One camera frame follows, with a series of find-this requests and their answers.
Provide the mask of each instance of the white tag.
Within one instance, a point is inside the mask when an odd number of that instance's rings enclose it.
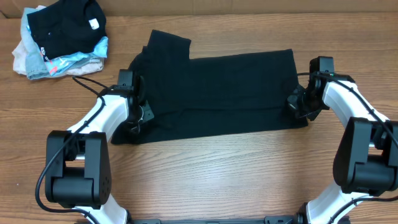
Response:
[[[92,29],[100,28],[100,25],[98,24],[97,19],[90,19],[88,22],[90,23],[90,26]]]

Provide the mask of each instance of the black t-shirt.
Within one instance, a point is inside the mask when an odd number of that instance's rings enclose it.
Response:
[[[152,31],[130,69],[145,80],[155,116],[139,134],[122,125],[113,144],[301,128],[286,99],[298,84],[292,50],[189,59],[190,40]]]
[[[95,0],[59,0],[28,14],[27,20],[45,61],[76,52],[92,53],[106,36],[106,18]]]

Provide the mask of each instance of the folded clothing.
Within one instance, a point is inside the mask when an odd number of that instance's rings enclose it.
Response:
[[[25,8],[21,19],[21,37],[23,46],[28,52],[25,58],[25,72],[27,77],[31,80],[38,78],[60,77],[62,75],[68,75],[68,70],[81,68],[89,63],[94,63],[94,65],[86,67],[85,69],[75,70],[72,73],[76,73],[77,71],[79,71],[79,73],[89,71],[97,72],[99,68],[102,70],[103,59],[106,58],[108,51],[108,38],[106,36],[100,39],[100,41],[95,45],[94,50],[89,54],[77,52],[44,62],[39,46],[34,42],[30,35],[27,20],[28,14],[32,14],[37,12],[39,9],[42,10],[43,8],[45,7],[39,6],[36,9]],[[14,59],[14,63],[20,64],[16,60],[17,58]]]
[[[44,60],[76,52],[91,53],[106,36],[106,18],[95,0],[59,0],[27,20]]]
[[[14,56],[14,65],[13,65],[14,71],[21,75],[27,75],[25,61],[26,57],[28,56],[28,51],[26,50],[23,41],[19,42],[18,46],[12,51],[12,54]],[[31,75],[28,78],[30,79],[57,78],[63,75],[84,75],[84,74],[101,71],[103,68],[104,68],[104,58],[92,58],[90,59],[89,63],[83,65],[80,68],[68,69],[63,73],[57,73],[56,75],[50,75],[49,72],[47,71],[41,73],[41,76],[39,77],[36,74],[34,76]]]
[[[189,59],[190,40],[152,31],[130,69],[154,119],[132,134],[123,125],[113,144],[301,128],[286,99],[297,86],[292,50]]]

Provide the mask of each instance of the wooden table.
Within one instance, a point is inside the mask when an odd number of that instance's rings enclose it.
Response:
[[[13,72],[19,29],[18,19],[0,20],[0,223],[73,223],[82,217],[41,210],[34,188],[48,133],[75,124],[96,97],[70,77],[30,81]],[[398,120],[396,13],[109,17],[109,59],[87,77],[115,84],[152,29],[192,39],[191,58],[291,48],[298,72],[306,72],[312,58],[332,56],[337,72],[350,74],[375,108]],[[333,181],[343,131],[332,111],[322,111],[302,129],[109,145],[112,194],[134,218],[293,214]],[[397,205],[367,202],[350,215],[353,223],[396,223]]]

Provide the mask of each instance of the cardboard box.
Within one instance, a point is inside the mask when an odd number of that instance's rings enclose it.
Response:
[[[1,0],[8,18],[24,7],[49,6],[56,0]],[[397,0],[97,0],[107,16],[166,16],[301,12],[398,12]]]

